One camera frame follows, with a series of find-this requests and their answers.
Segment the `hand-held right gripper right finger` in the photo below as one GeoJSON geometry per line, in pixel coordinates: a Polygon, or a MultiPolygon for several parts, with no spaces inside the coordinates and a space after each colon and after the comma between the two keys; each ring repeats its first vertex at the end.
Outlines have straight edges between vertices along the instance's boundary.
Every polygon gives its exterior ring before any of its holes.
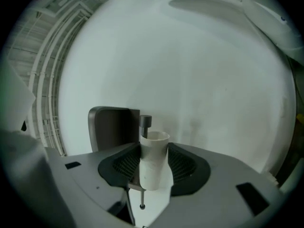
{"type": "Polygon", "coordinates": [[[173,186],[154,228],[245,228],[263,225],[283,198],[267,177],[242,161],[169,143],[173,186]]]}

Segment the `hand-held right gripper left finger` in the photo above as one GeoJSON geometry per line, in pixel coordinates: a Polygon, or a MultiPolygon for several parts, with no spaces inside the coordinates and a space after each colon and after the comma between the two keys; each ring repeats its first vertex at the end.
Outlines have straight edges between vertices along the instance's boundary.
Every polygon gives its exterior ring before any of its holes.
{"type": "Polygon", "coordinates": [[[99,174],[99,163],[132,144],[81,155],[61,157],[57,150],[46,148],[55,183],[71,212],[77,228],[133,228],[127,191],[110,186],[99,174]]]}

